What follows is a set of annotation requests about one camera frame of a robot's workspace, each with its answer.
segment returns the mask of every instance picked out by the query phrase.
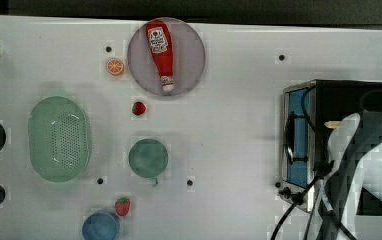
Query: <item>white table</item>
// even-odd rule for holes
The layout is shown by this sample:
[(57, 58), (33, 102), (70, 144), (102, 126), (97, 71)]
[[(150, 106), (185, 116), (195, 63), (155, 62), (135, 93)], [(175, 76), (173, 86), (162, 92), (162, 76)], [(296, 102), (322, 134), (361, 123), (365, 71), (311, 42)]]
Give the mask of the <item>white table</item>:
[[(114, 80), (104, 68), (107, 44), (126, 60), (142, 24), (0, 16), (0, 121), (9, 133), (0, 239), (81, 239), (85, 218), (124, 195), (132, 210), (122, 239), (267, 239), (289, 206), (274, 188), (282, 89), (315, 78), (382, 81), (382, 31), (192, 24), (207, 52), (201, 82), (178, 98), (155, 97), (130, 73)], [(29, 161), (29, 113), (52, 95), (69, 96), (91, 121), (92, 156), (71, 183), (44, 181)], [(148, 104), (146, 120), (131, 118), (135, 99)], [(170, 152), (156, 188), (127, 164), (146, 136)], [(280, 235), (302, 238), (307, 219), (295, 210)], [(361, 239), (382, 239), (382, 217), (357, 222)]]

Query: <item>pink plate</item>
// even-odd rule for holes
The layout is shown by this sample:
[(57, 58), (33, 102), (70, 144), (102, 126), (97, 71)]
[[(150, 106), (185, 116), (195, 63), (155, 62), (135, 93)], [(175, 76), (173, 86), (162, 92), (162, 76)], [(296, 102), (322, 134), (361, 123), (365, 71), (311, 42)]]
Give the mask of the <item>pink plate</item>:
[(174, 18), (159, 18), (169, 28), (173, 45), (173, 81), (175, 88), (165, 93), (159, 73), (148, 48), (145, 25), (129, 43), (128, 65), (135, 81), (145, 90), (161, 96), (189, 92), (200, 80), (205, 65), (204, 45), (197, 32), (185, 22)]

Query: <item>green bowl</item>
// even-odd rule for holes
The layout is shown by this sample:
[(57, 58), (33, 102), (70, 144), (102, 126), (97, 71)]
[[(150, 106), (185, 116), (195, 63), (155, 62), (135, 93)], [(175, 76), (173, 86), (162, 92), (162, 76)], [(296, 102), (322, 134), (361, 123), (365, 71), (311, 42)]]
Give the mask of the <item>green bowl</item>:
[(165, 146), (154, 139), (138, 141), (129, 152), (129, 165), (142, 178), (156, 178), (166, 169), (167, 163)]
[(91, 155), (90, 126), (85, 112), (65, 97), (49, 97), (32, 110), (28, 122), (30, 160), (51, 182), (78, 176)]

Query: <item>green colander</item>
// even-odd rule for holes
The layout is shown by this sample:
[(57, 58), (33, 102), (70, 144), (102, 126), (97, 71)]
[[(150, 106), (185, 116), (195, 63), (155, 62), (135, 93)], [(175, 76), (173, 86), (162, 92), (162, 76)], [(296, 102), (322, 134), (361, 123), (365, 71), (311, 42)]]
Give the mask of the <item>green colander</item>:
[(78, 176), (91, 155), (85, 112), (65, 97), (49, 97), (32, 110), (28, 123), (30, 159), (35, 171), (52, 182)]

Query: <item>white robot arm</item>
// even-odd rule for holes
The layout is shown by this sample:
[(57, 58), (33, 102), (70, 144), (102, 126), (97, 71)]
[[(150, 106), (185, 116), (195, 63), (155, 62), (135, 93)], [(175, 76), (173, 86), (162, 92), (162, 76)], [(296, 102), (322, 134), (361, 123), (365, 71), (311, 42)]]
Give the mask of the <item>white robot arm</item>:
[(308, 239), (357, 239), (355, 216), (362, 187), (382, 201), (382, 113), (343, 119), (328, 141), (332, 171), (318, 193)]

